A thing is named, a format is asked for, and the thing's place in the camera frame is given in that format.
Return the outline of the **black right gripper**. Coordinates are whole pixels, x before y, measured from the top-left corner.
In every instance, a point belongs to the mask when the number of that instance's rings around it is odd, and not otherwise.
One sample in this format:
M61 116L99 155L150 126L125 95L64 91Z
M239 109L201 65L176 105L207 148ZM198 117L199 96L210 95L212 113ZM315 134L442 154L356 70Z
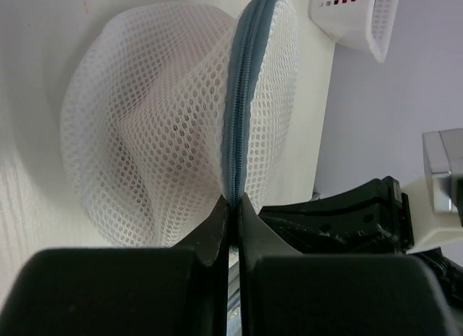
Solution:
M306 253L411 255L436 274L461 274L441 247L462 238L453 214L436 214L425 177L402 187L373 179L328 198L265 206L260 218L288 244Z

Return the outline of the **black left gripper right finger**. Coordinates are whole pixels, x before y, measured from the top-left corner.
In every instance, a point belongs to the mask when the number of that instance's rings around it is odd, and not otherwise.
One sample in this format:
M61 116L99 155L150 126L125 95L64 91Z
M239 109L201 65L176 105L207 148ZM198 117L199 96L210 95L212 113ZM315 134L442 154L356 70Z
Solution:
M460 335L438 280L413 256L305 255L244 196L237 209L244 335Z

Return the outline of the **white mesh bag blue zipper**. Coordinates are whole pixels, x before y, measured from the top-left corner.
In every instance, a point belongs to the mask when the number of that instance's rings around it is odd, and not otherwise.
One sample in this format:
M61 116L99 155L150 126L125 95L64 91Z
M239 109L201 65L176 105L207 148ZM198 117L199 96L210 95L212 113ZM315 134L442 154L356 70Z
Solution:
M238 17L204 4L141 6L110 20L61 110L64 168L110 243L172 246L219 198L260 211L294 106L291 0Z

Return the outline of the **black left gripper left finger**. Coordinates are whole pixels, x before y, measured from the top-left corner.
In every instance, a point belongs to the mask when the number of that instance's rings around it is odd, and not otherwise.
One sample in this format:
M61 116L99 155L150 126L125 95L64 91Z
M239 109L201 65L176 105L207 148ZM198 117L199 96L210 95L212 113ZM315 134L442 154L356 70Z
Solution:
M225 335L228 203L170 248L55 248L23 266L3 335Z

